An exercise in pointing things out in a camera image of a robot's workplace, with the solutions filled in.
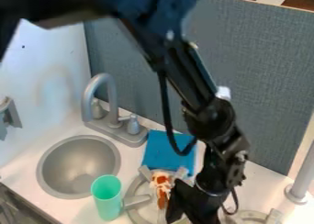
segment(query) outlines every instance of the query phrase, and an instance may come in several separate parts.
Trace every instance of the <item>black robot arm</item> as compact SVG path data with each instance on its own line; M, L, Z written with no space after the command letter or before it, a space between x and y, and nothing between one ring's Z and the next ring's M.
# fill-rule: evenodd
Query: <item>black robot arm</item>
M120 19L138 43L152 70L158 73L163 117L171 145L187 155L197 140L207 145L202 171L193 187L176 181L167 209L172 223L183 213L197 223L217 224L219 207L243 174L249 144L235 124L234 110L220 94L196 51L184 37L183 20L197 0L0 0L3 54L20 18L44 28L84 19ZM195 138L183 151L176 146L169 111L168 81L182 98L183 115Z

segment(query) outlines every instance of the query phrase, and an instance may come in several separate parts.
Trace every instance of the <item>green cup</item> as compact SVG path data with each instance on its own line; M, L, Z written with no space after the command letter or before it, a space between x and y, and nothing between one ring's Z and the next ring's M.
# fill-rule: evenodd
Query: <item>green cup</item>
M92 183L94 197L100 218L116 219L121 212L121 182L114 175L103 175Z

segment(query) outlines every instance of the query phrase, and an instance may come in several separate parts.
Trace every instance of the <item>sink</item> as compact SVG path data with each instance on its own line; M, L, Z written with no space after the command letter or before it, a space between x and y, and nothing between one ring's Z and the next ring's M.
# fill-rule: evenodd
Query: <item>sink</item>
M52 196L84 198L91 195L91 184L98 176L117 175L120 165L118 149L109 140L75 136L58 142L42 155L37 180Z

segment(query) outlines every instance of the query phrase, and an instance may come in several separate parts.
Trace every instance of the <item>gray panel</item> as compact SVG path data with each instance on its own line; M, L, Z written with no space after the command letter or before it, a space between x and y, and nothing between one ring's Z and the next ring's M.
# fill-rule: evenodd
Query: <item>gray panel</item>
M111 73L120 106L162 123L157 76L135 47L112 20L85 28L92 73ZM287 174L313 109L314 14L201 0L187 33L216 82L231 88L252 161ZM185 131L179 98L173 91L170 98L175 128Z

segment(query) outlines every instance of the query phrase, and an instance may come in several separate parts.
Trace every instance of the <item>blue towel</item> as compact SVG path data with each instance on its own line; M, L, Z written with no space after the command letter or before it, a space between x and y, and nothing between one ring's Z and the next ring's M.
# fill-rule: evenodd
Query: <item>blue towel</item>
M175 133L174 137L180 150L193 138L192 136L180 133ZM164 169L169 171L177 171L179 167L184 166L188 169L189 175L192 176L194 173L194 160L195 148L187 156L179 156L170 145L166 132L150 130L141 165L147 165L150 169Z

